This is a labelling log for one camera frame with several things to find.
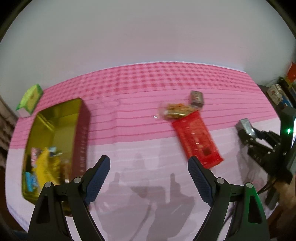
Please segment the yellow snack packet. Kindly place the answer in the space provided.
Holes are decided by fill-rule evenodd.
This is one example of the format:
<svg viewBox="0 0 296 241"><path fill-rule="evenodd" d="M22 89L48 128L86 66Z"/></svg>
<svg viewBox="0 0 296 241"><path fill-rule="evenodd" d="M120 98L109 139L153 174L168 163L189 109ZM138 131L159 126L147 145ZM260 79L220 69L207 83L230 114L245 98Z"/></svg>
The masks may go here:
<svg viewBox="0 0 296 241"><path fill-rule="evenodd" d="M40 188L47 182L52 182L54 185L61 184L61 158L56 155L52 156L48 148L43 149L39 154L33 171Z"/></svg>

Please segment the green tissue box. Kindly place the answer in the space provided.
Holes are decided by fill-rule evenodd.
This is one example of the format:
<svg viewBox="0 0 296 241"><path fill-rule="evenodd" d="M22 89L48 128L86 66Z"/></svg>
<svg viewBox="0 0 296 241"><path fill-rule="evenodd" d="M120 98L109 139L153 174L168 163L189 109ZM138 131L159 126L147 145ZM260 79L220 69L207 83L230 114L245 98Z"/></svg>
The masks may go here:
<svg viewBox="0 0 296 241"><path fill-rule="evenodd" d="M16 112L20 118L26 118L32 115L40 98L43 95L43 89L39 84L31 86L23 95L20 103L16 107Z"/></svg>

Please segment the pink checkered tablecloth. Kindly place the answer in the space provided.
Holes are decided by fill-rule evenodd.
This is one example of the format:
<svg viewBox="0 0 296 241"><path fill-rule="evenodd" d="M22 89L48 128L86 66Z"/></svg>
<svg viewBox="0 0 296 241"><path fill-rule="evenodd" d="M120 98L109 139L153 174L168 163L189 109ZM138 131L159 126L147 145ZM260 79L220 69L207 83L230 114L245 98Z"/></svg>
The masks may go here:
<svg viewBox="0 0 296 241"><path fill-rule="evenodd" d="M279 132L280 120L245 72L212 65L160 62L119 66L81 75L45 89L36 111L81 98L90 113L87 167L107 155L111 168L90 211L106 240L192 240L208 205L187 169L171 124L159 106L186 103L203 93L201 115L223 162L213 173L229 183L260 189L266 173L240 144L235 125L248 118Z"/></svg>

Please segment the small blue candy packet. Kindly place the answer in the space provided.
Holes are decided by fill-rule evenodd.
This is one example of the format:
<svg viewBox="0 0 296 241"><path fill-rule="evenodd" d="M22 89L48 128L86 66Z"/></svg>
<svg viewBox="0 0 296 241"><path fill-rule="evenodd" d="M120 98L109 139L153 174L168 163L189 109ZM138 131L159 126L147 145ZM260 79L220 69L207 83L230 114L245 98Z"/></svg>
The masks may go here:
<svg viewBox="0 0 296 241"><path fill-rule="evenodd" d="M26 181L27 192L34 192L38 190L39 185L37 182L36 175L34 173L26 172L25 181Z"/></svg>

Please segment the grey sesame snack packet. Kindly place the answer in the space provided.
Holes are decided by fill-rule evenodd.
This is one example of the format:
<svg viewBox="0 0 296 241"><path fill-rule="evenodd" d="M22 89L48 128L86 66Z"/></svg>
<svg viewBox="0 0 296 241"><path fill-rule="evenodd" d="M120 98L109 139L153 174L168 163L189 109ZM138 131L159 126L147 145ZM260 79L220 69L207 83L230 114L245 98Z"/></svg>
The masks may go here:
<svg viewBox="0 0 296 241"><path fill-rule="evenodd" d="M255 130L253 128L253 126L251 125L250 121L248 118L243 118L241 120L239 120L239 122L235 125L236 130L239 132L241 130L245 131L249 136L255 138L256 137L256 133Z"/></svg>

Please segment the gold and maroon toffee tin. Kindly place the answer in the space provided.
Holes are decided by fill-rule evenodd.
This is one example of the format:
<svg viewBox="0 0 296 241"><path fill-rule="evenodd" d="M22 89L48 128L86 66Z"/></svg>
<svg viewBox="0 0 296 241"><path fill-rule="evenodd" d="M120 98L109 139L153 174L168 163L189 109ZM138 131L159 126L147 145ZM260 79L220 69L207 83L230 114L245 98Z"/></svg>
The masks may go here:
<svg viewBox="0 0 296 241"><path fill-rule="evenodd" d="M31 148L48 148L61 158L61 184L81 177L86 171L90 111L81 98L50 106L37 113L27 140L22 168L22 196L36 204L42 188L27 192L25 173L34 173Z"/></svg>

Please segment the clear bag fried snacks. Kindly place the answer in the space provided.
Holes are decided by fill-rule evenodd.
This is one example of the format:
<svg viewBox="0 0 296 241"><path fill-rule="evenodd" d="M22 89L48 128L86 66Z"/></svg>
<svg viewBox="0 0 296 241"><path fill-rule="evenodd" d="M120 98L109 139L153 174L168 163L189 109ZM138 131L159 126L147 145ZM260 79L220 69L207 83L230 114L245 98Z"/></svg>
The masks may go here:
<svg viewBox="0 0 296 241"><path fill-rule="evenodd" d="M184 103L162 103L159 105L159 117L164 120L177 120L197 111L196 108Z"/></svg>

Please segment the small brown candy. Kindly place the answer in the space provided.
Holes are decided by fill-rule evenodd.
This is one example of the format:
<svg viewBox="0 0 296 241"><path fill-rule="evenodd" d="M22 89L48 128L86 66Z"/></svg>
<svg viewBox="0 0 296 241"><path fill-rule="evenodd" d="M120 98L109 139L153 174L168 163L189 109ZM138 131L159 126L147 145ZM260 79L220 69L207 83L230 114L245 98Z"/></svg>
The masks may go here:
<svg viewBox="0 0 296 241"><path fill-rule="evenodd" d="M190 104L191 106L202 109L204 106L204 97L203 93L200 91L191 91L190 92Z"/></svg>

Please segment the pink patterned snack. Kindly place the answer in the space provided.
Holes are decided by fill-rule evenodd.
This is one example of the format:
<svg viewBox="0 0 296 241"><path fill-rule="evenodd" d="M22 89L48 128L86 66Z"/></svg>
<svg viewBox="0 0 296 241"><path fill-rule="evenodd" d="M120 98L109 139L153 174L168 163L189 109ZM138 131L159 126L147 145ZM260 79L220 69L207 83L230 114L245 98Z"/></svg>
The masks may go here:
<svg viewBox="0 0 296 241"><path fill-rule="evenodd" d="M31 148L31 165L32 167L36 166L36 161L41 154L41 150L39 148Z"/></svg>

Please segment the beige patterned curtain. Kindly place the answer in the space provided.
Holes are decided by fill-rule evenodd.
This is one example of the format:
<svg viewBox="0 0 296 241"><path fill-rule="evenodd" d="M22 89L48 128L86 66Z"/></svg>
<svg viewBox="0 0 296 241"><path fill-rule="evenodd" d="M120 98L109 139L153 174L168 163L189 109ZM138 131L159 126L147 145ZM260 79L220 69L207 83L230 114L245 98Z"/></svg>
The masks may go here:
<svg viewBox="0 0 296 241"><path fill-rule="evenodd" d="M8 107L2 98L0 98L0 158L1 170L6 168L7 156L11 144L12 135L18 118Z"/></svg>

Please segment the cluttered side shelf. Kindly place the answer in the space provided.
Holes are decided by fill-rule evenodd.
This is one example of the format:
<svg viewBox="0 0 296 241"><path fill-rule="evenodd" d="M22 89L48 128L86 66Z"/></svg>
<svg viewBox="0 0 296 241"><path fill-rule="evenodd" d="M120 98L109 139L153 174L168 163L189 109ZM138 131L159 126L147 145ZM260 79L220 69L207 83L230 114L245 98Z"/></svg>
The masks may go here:
<svg viewBox="0 0 296 241"><path fill-rule="evenodd" d="M285 77L279 77L275 82L271 81L268 86L258 85L265 94L277 114L284 108L295 108L295 62Z"/></svg>

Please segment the red snack packet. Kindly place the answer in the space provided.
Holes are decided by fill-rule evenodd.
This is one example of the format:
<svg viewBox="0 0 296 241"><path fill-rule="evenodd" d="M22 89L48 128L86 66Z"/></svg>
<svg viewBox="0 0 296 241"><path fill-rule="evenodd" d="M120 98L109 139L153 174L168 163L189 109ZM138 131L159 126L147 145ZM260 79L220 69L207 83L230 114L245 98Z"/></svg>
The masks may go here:
<svg viewBox="0 0 296 241"><path fill-rule="evenodd" d="M188 159L192 156L197 157L206 169L223 161L198 110L173 121L172 126Z"/></svg>

